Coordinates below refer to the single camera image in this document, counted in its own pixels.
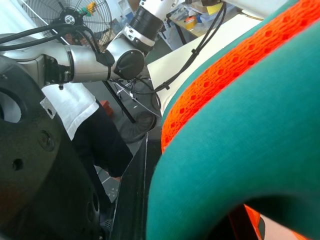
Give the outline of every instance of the teal fabric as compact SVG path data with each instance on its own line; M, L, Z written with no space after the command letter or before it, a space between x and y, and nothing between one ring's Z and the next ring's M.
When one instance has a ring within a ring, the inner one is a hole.
M257 30L268 24L271 20L273 20L276 16L283 13L285 10L287 10L289 7L293 6L298 0L289 0L285 5L283 5L278 11L267 17L264 21L259 23L257 26L252 28L250 31L246 32L242 36L238 37L236 40L234 40L232 43L230 43L225 48L221 49L219 52L217 52L215 55L210 57L207 61L205 61L198 69L191 74L187 80L181 85L181 87L176 91L172 99L170 100L168 106L166 107L163 116L162 116L162 124L165 122L170 109L174 106L178 98L181 96L181 94L189 87L189 85L196 80L207 68L209 68L211 65L213 65L217 60L222 58L224 55L226 55L230 50L234 49L236 46L239 45L243 40L251 37Z
M320 23L202 108L161 157L147 240L195 240L235 206L320 239Z

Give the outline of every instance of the red object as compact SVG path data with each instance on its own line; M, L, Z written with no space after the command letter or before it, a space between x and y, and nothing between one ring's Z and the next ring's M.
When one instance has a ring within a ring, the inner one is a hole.
M108 101L101 101L100 102L102 107L104 108L106 114L111 117L112 114L114 114L114 110L109 106L109 102Z

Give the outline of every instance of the metal pole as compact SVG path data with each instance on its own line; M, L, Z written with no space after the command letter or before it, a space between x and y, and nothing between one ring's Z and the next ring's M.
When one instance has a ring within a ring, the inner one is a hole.
M122 103L122 101L120 100L120 98L117 96L116 92L113 90L113 88L111 87L111 85L107 82L107 81L102 81L103 84L106 86L106 88L109 90L109 92L111 93L112 97L116 100L116 102L119 104L120 108L122 109L122 111L125 113L125 115L128 117L128 119L130 120L131 123L135 124L136 120L131 116L130 112L128 111L128 109L125 107L125 105Z
M182 44L186 45L187 41L186 41L185 36L184 36L184 34L183 34L182 30L181 30L181 27L176 23L174 25L176 27L176 30L177 30L178 34L179 34L179 37L181 39Z

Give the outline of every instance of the black pants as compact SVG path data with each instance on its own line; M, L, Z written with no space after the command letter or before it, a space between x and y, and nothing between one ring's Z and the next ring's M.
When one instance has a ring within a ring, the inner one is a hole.
M100 212L104 214L108 211L110 200L94 165L108 171L111 177L120 177L133 155L121 138L116 125L108 117L101 104L97 103L99 104L98 110L79 126L72 144L93 182L100 200Z

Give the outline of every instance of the white table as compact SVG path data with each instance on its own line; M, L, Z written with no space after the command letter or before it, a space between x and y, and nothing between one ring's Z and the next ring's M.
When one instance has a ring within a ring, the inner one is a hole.
M170 89L158 92L161 101L161 114L163 115L176 91L200 65L260 22L259 20L239 14L224 23L212 40L203 48L192 65L170 84ZM192 54L191 50L199 45L203 37L198 37L147 66L154 88L171 78L183 67Z

